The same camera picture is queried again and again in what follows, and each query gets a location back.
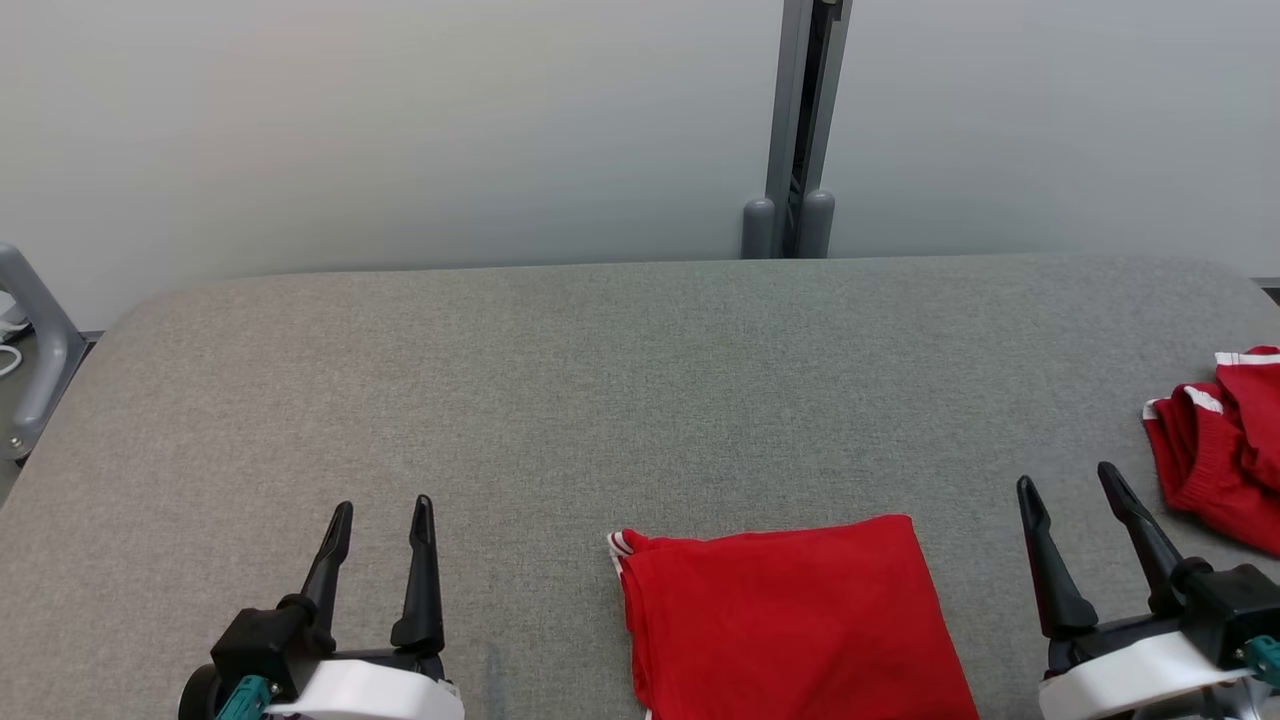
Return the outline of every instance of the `white stripe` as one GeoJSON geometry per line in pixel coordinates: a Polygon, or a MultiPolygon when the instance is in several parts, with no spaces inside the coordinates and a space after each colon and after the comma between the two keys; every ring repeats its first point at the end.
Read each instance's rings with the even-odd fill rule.
{"type": "Polygon", "coordinates": [[[604,542],[608,543],[609,546],[609,560],[613,562],[613,570],[618,574],[620,578],[622,577],[622,560],[620,559],[632,555],[631,552],[622,550],[622,546],[627,543],[618,542],[621,539],[622,539],[622,533],[609,533],[604,536],[604,542]]]}
{"type": "Polygon", "coordinates": [[[1148,400],[1142,406],[1142,419],[1143,420],[1158,420],[1160,413],[1156,413],[1156,404],[1161,400],[1169,400],[1167,397],[1157,397],[1156,400],[1148,400]]]}
{"type": "Polygon", "coordinates": [[[1280,365],[1280,355],[1249,355],[1248,352],[1215,352],[1219,365],[1280,365]]]}
{"type": "Polygon", "coordinates": [[[1198,407],[1203,407],[1211,413],[1217,413],[1219,415],[1222,414],[1222,404],[1215,400],[1212,395],[1202,389],[1196,389],[1190,386],[1187,386],[1183,389],[1187,391],[1187,396],[1190,397],[1192,402],[1194,402],[1198,407]]]}

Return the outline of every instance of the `red cloth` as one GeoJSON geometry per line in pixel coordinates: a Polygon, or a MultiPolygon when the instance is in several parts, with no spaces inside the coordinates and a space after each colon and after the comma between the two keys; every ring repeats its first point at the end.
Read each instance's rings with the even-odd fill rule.
{"type": "Polygon", "coordinates": [[[1143,409],[1170,507],[1280,556],[1280,350],[1220,352],[1217,382],[1143,409]]]}
{"type": "Polygon", "coordinates": [[[609,544],[653,720],[978,717],[910,518],[609,544]]]}
{"type": "Polygon", "coordinates": [[[1219,352],[1217,382],[1244,430],[1240,466],[1280,492],[1280,348],[1219,352]]]}

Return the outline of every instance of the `white wall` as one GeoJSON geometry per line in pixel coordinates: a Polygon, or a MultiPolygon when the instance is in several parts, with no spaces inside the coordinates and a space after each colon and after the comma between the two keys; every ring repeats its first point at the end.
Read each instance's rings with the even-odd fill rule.
{"type": "Polygon", "coordinates": [[[736,258],[782,0],[0,0],[0,240],[225,275],[736,258]]]}
{"type": "Polygon", "coordinates": [[[851,10],[832,256],[1161,252],[1280,275],[1280,3],[851,10]]]}

